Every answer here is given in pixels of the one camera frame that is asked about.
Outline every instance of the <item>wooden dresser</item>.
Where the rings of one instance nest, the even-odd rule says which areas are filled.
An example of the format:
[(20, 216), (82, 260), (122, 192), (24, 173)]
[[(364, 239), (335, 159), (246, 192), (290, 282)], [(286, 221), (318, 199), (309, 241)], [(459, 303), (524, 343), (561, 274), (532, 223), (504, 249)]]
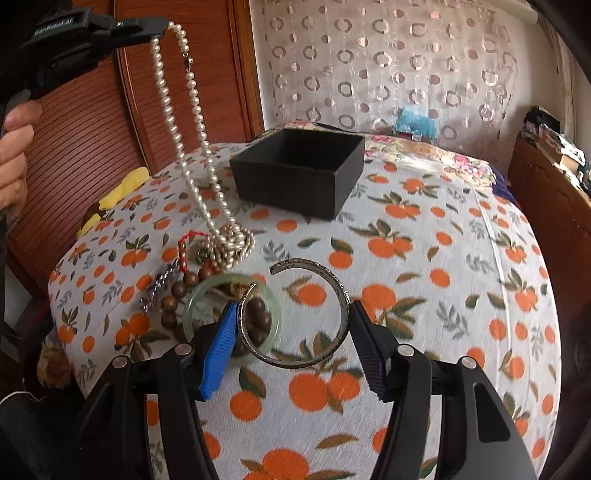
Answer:
[(508, 178), (544, 255), (562, 330), (591, 303), (591, 202), (521, 137)]

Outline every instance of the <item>finger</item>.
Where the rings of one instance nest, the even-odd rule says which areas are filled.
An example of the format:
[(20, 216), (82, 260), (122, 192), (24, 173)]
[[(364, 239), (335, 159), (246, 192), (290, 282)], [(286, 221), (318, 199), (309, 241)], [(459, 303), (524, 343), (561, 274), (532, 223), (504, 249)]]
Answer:
[(27, 178), (27, 158), (24, 153), (0, 164), (0, 188), (25, 178)]
[(12, 131), (25, 125), (35, 125), (40, 117), (41, 104), (35, 100), (29, 100), (10, 110), (4, 120), (4, 128), (7, 131)]
[(0, 210), (10, 207), (10, 212), (21, 213), (27, 199), (27, 182), (23, 179), (13, 181), (10, 185), (0, 189)]
[(19, 156), (31, 142), (35, 131), (32, 125), (8, 132), (0, 139), (0, 164)]

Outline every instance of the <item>tablecloth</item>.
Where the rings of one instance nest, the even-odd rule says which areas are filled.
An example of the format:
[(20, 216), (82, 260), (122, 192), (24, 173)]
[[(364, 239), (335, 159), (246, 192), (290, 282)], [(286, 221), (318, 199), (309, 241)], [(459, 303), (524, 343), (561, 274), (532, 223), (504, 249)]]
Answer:
[[(457, 167), (428, 145), (368, 136), (362, 176), (337, 219), (326, 222), (240, 201), (228, 161), (243, 148), (213, 147), (233, 214), (256, 232), (254, 252), (236, 271), (266, 281), (281, 305), (275, 354), (307, 357), (323, 349), (338, 308), (319, 277), (302, 270), (271, 276), (269, 267), (289, 257), (327, 265), (401, 342), (449, 362), (473, 356), (539, 473), (560, 397), (556, 307), (527, 219), (490, 187), (475, 186), (483, 164), (451, 154), (466, 168)], [(204, 159), (194, 153), (190, 163), (206, 187)], [(205, 188), (203, 196), (217, 217), (212, 192)], [(115, 356), (140, 361), (177, 343), (157, 314), (140, 312), (139, 300), (177, 255), (177, 239), (204, 228), (172, 164), (58, 263), (51, 310), (84, 395)], [(256, 361), (228, 369), (198, 410), (221, 478), (327, 480), (370, 477), (391, 406), (368, 390), (348, 337), (323, 367), (286, 371)], [(156, 397), (147, 412), (154, 469), (166, 478)], [(434, 475), (440, 416), (433, 397), (422, 478)]]

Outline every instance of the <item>black box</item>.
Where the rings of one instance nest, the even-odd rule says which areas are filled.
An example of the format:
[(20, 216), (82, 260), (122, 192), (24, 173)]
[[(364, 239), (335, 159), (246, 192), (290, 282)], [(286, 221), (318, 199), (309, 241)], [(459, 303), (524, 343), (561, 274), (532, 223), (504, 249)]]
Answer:
[(230, 160), (247, 202), (333, 220), (363, 172), (365, 137), (284, 128)]

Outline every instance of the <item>table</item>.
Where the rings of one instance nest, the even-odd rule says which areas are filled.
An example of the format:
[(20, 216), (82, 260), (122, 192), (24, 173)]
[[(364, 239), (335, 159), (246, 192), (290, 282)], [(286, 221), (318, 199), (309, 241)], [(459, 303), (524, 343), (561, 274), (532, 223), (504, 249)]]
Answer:
[[(539, 473), (560, 397), (556, 306), (526, 218), (489, 187), (474, 186), (483, 164), (368, 137), (362, 177), (337, 219), (326, 222), (241, 202), (228, 160), (243, 148), (214, 146), (232, 211), (256, 231), (254, 253), (236, 270), (265, 280), (282, 308), (278, 354), (321, 349), (336, 331), (337, 301), (321, 279), (293, 270), (270, 276), (269, 267), (288, 257), (325, 264), (400, 341), (445, 361), (473, 356)], [(464, 166), (454, 169), (449, 158)], [(190, 162), (205, 185), (204, 159), (193, 154)], [(219, 215), (211, 191), (203, 196)], [(139, 300), (188, 229), (203, 230), (204, 222), (172, 164), (56, 266), (51, 309), (84, 395), (118, 354), (153, 358), (176, 343), (158, 315), (140, 313)], [(286, 371), (261, 362), (230, 369), (198, 409), (220, 477), (244, 480), (369, 478), (391, 411), (368, 390), (350, 337), (322, 369)], [(157, 476), (167, 478), (157, 398), (147, 411), (152, 461)], [(434, 475), (440, 416), (433, 397), (423, 478)]]

